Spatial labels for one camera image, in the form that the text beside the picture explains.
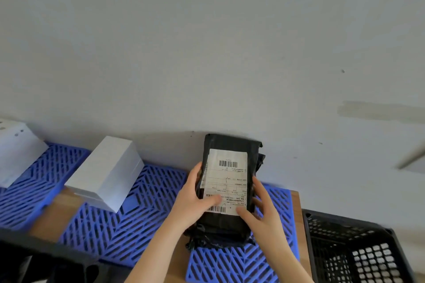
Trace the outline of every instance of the person's left hand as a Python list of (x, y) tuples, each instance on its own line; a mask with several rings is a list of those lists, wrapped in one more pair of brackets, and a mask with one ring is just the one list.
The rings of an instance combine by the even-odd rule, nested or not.
[(190, 171), (187, 181), (178, 192), (173, 208), (167, 217), (167, 220), (171, 221), (182, 232), (194, 224), (208, 208), (221, 202), (221, 196), (218, 194), (204, 199), (199, 199), (196, 196), (196, 177), (201, 166), (202, 162), (199, 162)]

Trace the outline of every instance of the hand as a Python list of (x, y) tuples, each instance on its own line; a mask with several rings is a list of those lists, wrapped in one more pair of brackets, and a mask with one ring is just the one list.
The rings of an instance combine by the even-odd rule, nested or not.
[(291, 250), (286, 240), (278, 211), (274, 207), (267, 190), (257, 177), (252, 177), (252, 181), (254, 183), (254, 191), (261, 199), (253, 198), (253, 202), (263, 214), (263, 218), (250, 213), (243, 207), (236, 208), (236, 211), (252, 230), (267, 262), (276, 270), (277, 262), (282, 253), (291, 252)]
[(199, 199), (196, 196), (196, 176), (199, 170), (201, 170), (201, 166), (202, 162), (199, 162), (191, 170), (186, 183), (178, 192), (173, 208), (167, 217), (167, 221), (171, 221), (181, 232), (194, 224), (208, 208), (218, 205), (221, 202), (220, 195), (214, 195), (204, 199)]

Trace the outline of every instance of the forearm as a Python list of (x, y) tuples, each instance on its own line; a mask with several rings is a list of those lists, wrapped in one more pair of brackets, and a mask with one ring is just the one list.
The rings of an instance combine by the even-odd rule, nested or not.
[(182, 235), (173, 222), (166, 219), (157, 230), (125, 283), (163, 283), (174, 248)]
[(280, 283), (314, 283), (290, 249), (284, 249), (271, 266)]

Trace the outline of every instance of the blue plastic pallet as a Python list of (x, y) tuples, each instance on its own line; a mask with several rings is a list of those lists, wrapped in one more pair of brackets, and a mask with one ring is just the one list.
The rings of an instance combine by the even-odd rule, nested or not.
[[(279, 212), (286, 238), (297, 259), (297, 233), (291, 191), (264, 184), (274, 206)], [(266, 262), (258, 245), (244, 248), (207, 249), (198, 248), (190, 254), (186, 272), (187, 282), (200, 283), (263, 283), (276, 282), (278, 277)]]
[(90, 151), (47, 143), (41, 155), (9, 188), (0, 188), (0, 227), (28, 230)]
[(171, 211), (186, 177), (186, 171), (147, 164), (116, 214), (82, 205), (60, 243), (133, 267)]

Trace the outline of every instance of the wooden table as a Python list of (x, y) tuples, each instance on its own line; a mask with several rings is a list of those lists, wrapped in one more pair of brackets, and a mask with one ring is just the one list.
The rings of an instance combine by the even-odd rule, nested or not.
[[(65, 188), (58, 194), (44, 210), (43, 214), (35, 221), (29, 231), (35, 237), (57, 242), (65, 231), (69, 221), (82, 205), (83, 200)], [(294, 208), (295, 227), (297, 231), (300, 262), (311, 276), (311, 267), (307, 241), (305, 238), (303, 215), (301, 212), (300, 196), (297, 191), (292, 191), (292, 205)], [(166, 283), (183, 283), (189, 263), (189, 252), (185, 248), (188, 238), (182, 236), (177, 243), (168, 269)]]

